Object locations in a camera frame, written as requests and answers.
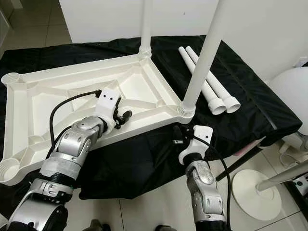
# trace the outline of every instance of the black cable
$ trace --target black cable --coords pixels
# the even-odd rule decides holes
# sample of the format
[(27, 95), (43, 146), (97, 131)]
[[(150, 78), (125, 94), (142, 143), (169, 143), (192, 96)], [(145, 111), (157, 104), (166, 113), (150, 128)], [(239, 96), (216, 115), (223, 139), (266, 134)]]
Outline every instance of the black cable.
[(225, 171), (227, 173), (227, 180), (228, 180), (228, 195), (227, 195), (227, 226), (228, 226), (228, 231), (231, 231), (231, 226), (230, 226), (230, 200), (231, 200), (231, 179), (230, 179), (230, 175), (229, 172), (227, 171), (227, 165), (225, 163), (225, 161), (223, 160), (221, 154), (208, 142), (200, 139), (199, 137), (193, 136), (194, 139), (204, 143), (205, 145), (207, 145), (209, 147), (209, 149), (214, 152), (220, 159), (223, 167), (225, 168)]
[(79, 95), (75, 95), (67, 100), (64, 100), (63, 102), (59, 103), (54, 109), (53, 111), (51, 112), (50, 114), (50, 119), (49, 119), (49, 130), (50, 130), (50, 138), (51, 138), (51, 148), (54, 149), (56, 143), (54, 141), (54, 133), (53, 133), (53, 117), (54, 117), (54, 114), (56, 113), (56, 111), (59, 109), (59, 107), (61, 107), (62, 105), (74, 100), (74, 99), (77, 99), (77, 98), (80, 98), (80, 97), (83, 97), (83, 96), (86, 96), (86, 95), (92, 95), (92, 94), (95, 94), (95, 96), (98, 98), (101, 94), (102, 90), (95, 90), (95, 91), (91, 91), (91, 92), (87, 92), (87, 93), (83, 93), (83, 94), (79, 94)]
[[(63, 133), (65, 133), (65, 132), (66, 132), (67, 130), (69, 130), (71, 127), (72, 127), (72, 126), (68, 126), (68, 127), (64, 128), (64, 129), (60, 132), (60, 134), (57, 136), (57, 138), (56, 138), (56, 140), (55, 140), (55, 143), (57, 143), (57, 142), (59, 141), (59, 139), (61, 138), (61, 136), (63, 135)], [(52, 152), (53, 152), (53, 148), (50, 147), (50, 149), (49, 149), (49, 151), (48, 151), (47, 156), (46, 156), (45, 159), (48, 159), (48, 158), (50, 157), (50, 155), (51, 155)]]

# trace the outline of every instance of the white floor tile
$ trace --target white floor tile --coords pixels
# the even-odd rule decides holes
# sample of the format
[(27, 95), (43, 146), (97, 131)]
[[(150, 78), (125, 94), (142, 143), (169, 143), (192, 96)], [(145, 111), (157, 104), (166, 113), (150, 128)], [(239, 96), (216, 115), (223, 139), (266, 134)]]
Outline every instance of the white floor tile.
[(25, 0), (22, 9), (15, 9), (10, 17), (13, 28), (21, 26), (47, 26), (51, 13), (51, 0)]
[(4, 42), (5, 50), (44, 47), (47, 26), (18, 27), (9, 31)]
[(81, 231), (89, 227), (92, 219), (108, 223), (112, 231), (123, 231), (119, 199), (80, 200), (76, 189), (68, 209), (67, 227), (64, 231)]
[[(286, 169), (279, 160), (280, 157), (280, 153), (279, 153), (279, 149), (282, 146), (283, 142), (279, 141), (274, 143), (273, 145), (271, 145), (270, 147), (262, 150), (262, 153), (264, 154), (264, 156), (267, 158), (267, 160), (270, 162), (270, 164), (273, 166), (273, 168), (275, 169), (275, 171), (277, 173), (282, 173), (284, 172)], [(291, 156), (293, 156), (294, 158), (296, 158), (298, 161), (302, 162), (304, 160), (308, 159), (308, 155), (307, 153), (304, 152), (300, 152), (292, 147), (290, 147), (286, 152), (286, 154), (290, 154)], [(284, 157), (284, 161), (287, 164), (292, 163), (294, 160), (292, 158), (289, 158), (287, 156)]]
[(49, 26), (46, 47), (72, 43), (66, 25)]
[(301, 212), (274, 224), (260, 229), (259, 231), (307, 231), (308, 223)]
[(63, 24), (65, 24), (65, 19), (62, 13), (59, 0), (52, 0), (49, 25), (63, 25)]
[(133, 200), (120, 199), (125, 231), (153, 231), (159, 224), (194, 230), (186, 177), (180, 177)]
[[(272, 177), (276, 175), (274, 169), (270, 166), (266, 158), (261, 154), (258, 153), (252, 159), (247, 161), (233, 173), (231, 173), (231, 180), (233, 176), (240, 170), (243, 169), (253, 169), (262, 172), (263, 174), (267, 175), (268, 177)], [(282, 198), (282, 210), (280, 214), (274, 220), (270, 221), (261, 221), (254, 219), (247, 215), (235, 202), (233, 195), (231, 195), (231, 228), (234, 231), (254, 231), (256, 229), (260, 229), (266, 225), (269, 225), (277, 220), (280, 220), (286, 216), (289, 216), (295, 212), (299, 211), (298, 206), (296, 205), (295, 201), (289, 194), (288, 190), (283, 185), (277, 186), (281, 198)], [(227, 179), (224, 178), (218, 183), (218, 190), (222, 194), (225, 211), (226, 211), (226, 201), (227, 201)]]

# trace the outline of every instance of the white pole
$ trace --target white pole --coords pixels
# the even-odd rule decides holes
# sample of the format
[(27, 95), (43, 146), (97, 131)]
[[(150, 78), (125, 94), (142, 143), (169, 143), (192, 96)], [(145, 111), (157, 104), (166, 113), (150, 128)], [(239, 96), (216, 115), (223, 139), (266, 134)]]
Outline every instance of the white pole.
[(151, 56), (151, 18), (153, 0), (143, 1), (143, 20), (141, 28), (141, 46), (139, 47), (140, 59)]
[(256, 189), (258, 191), (266, 190), (276, 184), (292, 180), (293, 178), (305, 174), (308, 172), (308, 160), (296, 165), (293, 168), (290, 168), (268, 180), (264, 180), (261, 183), (257, 184)]
[(225, 16), (228, 15), (231, 0), (220, 0), (214, 13), (209, 31), (201, 49), (199, 61), (196, 65), (192, 79), (188, 85), (184, 100), (180, 105), (183, 117), (192, 117), (196, 108), (196, 102), (205, 81), (205, 73), (208, 73), (215, 58), (220, 41), (225, 31)]
[[(186, 47), (186, 51), (193, 60), (193, 62), (196, 64), (199, 59), (198, 55), (193, 51), (191, 47)], [(209, 83), (217, 96), (220, 97), (225, 103), (227, 113), (233, 113), (241, 107), (241, 104), (238, 102), (238, 100), (229, 94), (229, 92), (218, 81), (218, 79), (213, 75), (211, 71), (208, 71), (206, 81)]]
[[(179, 47), (179, 52), (187, 65), (188, 69), (191, 73), (193, 73), (196, 65), (189, 57), (188, 53), (185, 51), (183, 47)], [(218, 98), (215, 92), (212, 90), (210, 85), (205, 81), (202, 86), (202, 94), (204, 95), (206, 101), (208, 102), (208, 107), (213, 115), (219, 115), (223, 113), (226, 109), (225, 104), (222, 99)]]

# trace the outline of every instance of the white plastic bracket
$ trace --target white plastic bracket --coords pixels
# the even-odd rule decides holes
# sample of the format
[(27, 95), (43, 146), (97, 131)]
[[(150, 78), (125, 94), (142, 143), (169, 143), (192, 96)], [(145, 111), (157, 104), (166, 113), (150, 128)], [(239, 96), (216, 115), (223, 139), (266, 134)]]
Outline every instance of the white plastic bracket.
[(120, 93), (109, 88), (104, 88), (98, 98), (94, 116), (102, 118), (107, 123), (107, 131), (105, 134), (110, 133), (115, 127), (114, 112), (121, 97)]
[[(213, 129), (211, 127), (195, 125), (193, 127), (193, 130), (194, 130), (194, 133), (193, 133), (194, 136), (208, 143), (211, 142), (212, 134), (213, 134)], [(184, 165), (183, 159), (186, 155), (190, 153), (200, 153), (201, 157), (204, 158), (205, 152), (207, 149), (208, 149), (208, 146), (206, 144), (196, 139), (191, 139), (188, 147), (179, 154), (179, 161), (182, 165)]]

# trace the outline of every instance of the round base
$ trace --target round base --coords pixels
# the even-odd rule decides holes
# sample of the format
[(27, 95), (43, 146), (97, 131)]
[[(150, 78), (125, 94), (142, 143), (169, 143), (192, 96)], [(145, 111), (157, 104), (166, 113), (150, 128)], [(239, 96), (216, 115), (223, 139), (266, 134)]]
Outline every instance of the round base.
[(233, 178), (232, 193), (241, 209), (258, 220), (272, 220), (281, 210), (281, 197), (273, 186), (259, 192), (256, 185), (268, 177), (264, 174), (246, 169), (239, 171)]

